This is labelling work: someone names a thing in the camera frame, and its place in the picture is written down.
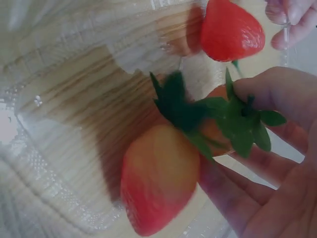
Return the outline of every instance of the strawberry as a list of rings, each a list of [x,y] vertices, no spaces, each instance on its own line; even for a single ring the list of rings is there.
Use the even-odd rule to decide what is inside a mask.
[[[239,60],[260,52],[265,45],[261,24],[229,0],[210,0],[201,31],[203,51],[215,61]]]
[[[199,177],[199,152],[171,125],[157,125],[126,151],[121,198],[140,236],[165,227],[187,204]]]
[[[253,110],[254,97],[247,103],[238,99],[228,70],[226,86],[196,102],[186,99],[180,71],[168,75],[163,86],[151,78],[154,102],[170,123],[152,127],[130,144],[121,175],[122,202],[141,236],[160,231],[186,206],[198,181],[200,155],[212,160],[233,148],[248,157],[253,143],[269,151],[262,121],[286,121],[280,114]]]

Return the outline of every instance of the strawberry leaves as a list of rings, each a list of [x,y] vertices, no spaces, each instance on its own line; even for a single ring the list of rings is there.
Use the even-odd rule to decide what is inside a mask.
[[[271,141],[264,123],[278,126],[286,123],[286,119],[275,111],[253,109],[252,103],[255,99],[253,95],[248,96],[246,103],[241,101],[234,93],[228,68],[225,78],[229,104],[225,116],[216,120],[219,129],[231,141],[233,149],[243,158],[248,158],[253,143],[264,151],[271,151]]]
[[[233,61],[239,74],[238,62]],[[248,158],[255,143],[264,151],[271,151],[271,141],[264,126],[278,126],[286,123],[280,113],[260,110],[252,107],[255,97],[249,95],[246,103],[240,100],[233,87],[228,68],[225,81],[229,101],[222,97],[210,97],[196,102],[186,99],[183,75],[180,71],[169,74],[162,86],[151,73],[157,99],[154,102],[160,113],[176,128],[180,129],[188,140],[208,159],[213,160],[209,145],[225,148],[217,141],[199,132],[199,126],[205,118],[213,118],[222,134],[227,137],[233,149],[243,158]]]
[[[261,111],[261,121],[268,126],[278,126],[286,123],[285,117],[275,111]]]

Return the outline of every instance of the clear plastic sheet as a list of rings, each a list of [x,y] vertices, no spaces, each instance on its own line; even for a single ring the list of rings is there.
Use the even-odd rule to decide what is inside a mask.
[[[268,20],[267,3],[236,3],[263,24],[267,37],[260,54],[241,61],[245,75],[287,65],[288,49],[278,52],[269,44],[281,26]],[[207,1],[0,4],[0,195],[10,220],[4,234],[137,237],[118,188],[124,149],[159,117],[148,72],[182,69],[195,99],[224,82],[225,64],[193,49]],[[228,157],[220,160],[237,166]],[[198,189],[154,237],[224,238],[230,232]]]

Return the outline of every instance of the fingernail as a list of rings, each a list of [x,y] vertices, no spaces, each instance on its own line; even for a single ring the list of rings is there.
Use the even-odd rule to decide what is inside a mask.
[[[288,8],[288,18],[292,25],[297,25],[303,16],[303,11],[297,4],[292,4]]]

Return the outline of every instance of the green leaf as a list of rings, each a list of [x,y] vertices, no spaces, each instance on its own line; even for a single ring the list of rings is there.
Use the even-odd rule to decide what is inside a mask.
[[[207,110],[203,105],[179,104],[172,112],[173,124],[184,132],[192,131],[202,123]]]
[[[181,71],[174,71],[166,77],[163,91],[164,96],[171,100],[171,103],[175,100],[184,100],[185,86]]]
[[[154,76],[154,74],[152,72],[150,72],[150,77],[151,77],[151,81],[152,81],[153,87],[155,89],[155,92],[156,92],[156,94],[158,96],[158,99],[161,100],[162,99],[163,90],[160,87],[157,78]]]
[[[255,144],[264,151],[271,151],[271,140],[262,122],[255,124],[252,130]]]
[[[199,133],[185,133],[185,136],[200,151],[202,155],[204,155],[207,159],[213,161],[212,151],[210,147],[206,144],[204,138]]]
[[[233,90],[233,82],[230,76],[229,69],[226,68],[226,90],[227,90],[227,97],[229,100],[231,100],[232,97],[235,96],[234,90]]]
[[[238,62],[237,60],[234,60],[234,61],[232,61],[231,63],[232,63],[232,64],[234,65],[234,67],[236,68],[236,70],[237,70],[237,72],[238,72],[240,78],[244,78],[243,73],[241,72],[240,67],[239,67],[239,62]]]
[[[254,142],[251,130],[244,131],[230,139],[232,148],[243,158],[248,158]]]
[[[210,118],[222,118],[228,106],[228,102],[222,97],[204,98],[194,102],[194,104],[205,107],[206,116]]]
[[[260,111],[261,121],[268,126],[278,126],[287,122],[286,118],[275,111]]]

